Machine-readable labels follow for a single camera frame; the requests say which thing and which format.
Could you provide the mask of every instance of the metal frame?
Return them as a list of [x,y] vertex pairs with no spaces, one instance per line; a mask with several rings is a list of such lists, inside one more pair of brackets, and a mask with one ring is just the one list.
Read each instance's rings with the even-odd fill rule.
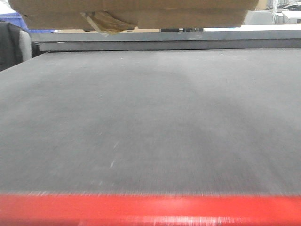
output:
[[301,30],[32,34],[41,51],[301,48]]

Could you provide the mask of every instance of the brown cardboard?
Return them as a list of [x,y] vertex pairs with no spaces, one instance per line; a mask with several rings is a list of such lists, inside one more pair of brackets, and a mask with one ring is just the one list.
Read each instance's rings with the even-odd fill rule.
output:
[[240,26],[247,10],[255,9],[258,0],[9,0],[9,3],[32,29],[92,29],[81,15],[87,13],[101,30],[119,32],[133,26],[147,29]]

